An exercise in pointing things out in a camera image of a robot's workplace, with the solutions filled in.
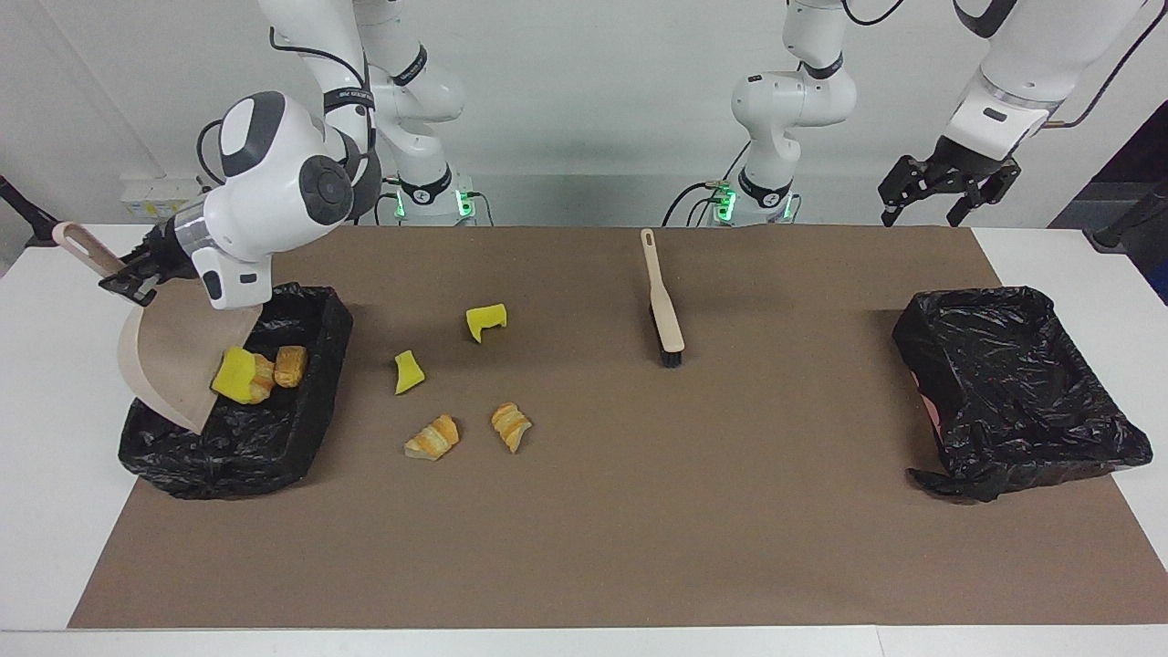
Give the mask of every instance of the black plastic bag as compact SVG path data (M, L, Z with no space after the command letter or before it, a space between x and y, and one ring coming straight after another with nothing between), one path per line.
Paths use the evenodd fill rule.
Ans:
M922 292L892 338L917 379L947 475L924 489L981 502L1152 461L1054 304L1030 288Z
M244 345L269 360L284 345L308 348L300 386L276 387L260 404L220 396L202 435L134 400L118 458L127 470L185 499L262 495L308 472L333 419L353 316L332 288L276 288Z

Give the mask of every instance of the brown mat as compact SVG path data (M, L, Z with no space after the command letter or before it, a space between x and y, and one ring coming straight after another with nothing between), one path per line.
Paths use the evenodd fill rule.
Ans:
M1168 622L1110 477L957 505L890 332L993 286L965 230L659 233L686 331L656 361L635 230L342 229L278 261L355 318L300 484L180 502L139 482L75 628ZM510 325L467 336L463 312ZM394 397L394 354L429 380ZM515 456L502 401L534 420ZM438 463L402 443L440 413Z

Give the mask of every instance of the white table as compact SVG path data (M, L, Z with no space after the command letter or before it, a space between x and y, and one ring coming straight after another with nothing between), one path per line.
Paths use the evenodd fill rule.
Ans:
M97 226L116 251L142 226ZM1122 256L1076 231L975 229L1006 285L1031 285L1160 455L1115 480L1168 563L1168 310ZM0 655L1168 655L1168 625L591 630L67 631L134 477L114 351L126 302L61 249L0 278Z

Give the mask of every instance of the yellow sponge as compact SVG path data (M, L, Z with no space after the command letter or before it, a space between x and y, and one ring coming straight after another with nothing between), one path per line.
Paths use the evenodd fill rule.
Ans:
M397 354L394 357L394 362L397 364L397 390L394 394L399 395L426 380L426 374L418 367L412 351Z
M493 326L507 327L507 306L503 304L472 307L466 311L466 325L471 327L474 341L482 344L482 330Z
M259 403L271 396L272 361L242 347L223 352L223 364L211 381L211 389L239 403Z

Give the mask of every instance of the cleaning brush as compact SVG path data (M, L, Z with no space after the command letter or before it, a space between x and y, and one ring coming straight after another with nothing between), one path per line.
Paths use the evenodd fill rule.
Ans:
M645 265L649 270L649 317L658 332L661 365L677 367L681 365L681 352L686 348L686 341L681 338L681 326L677 325L677 313L673 310L673 299L669 298L669 291L661 281L656 240L648 228L641 230L641 245L645 248Z

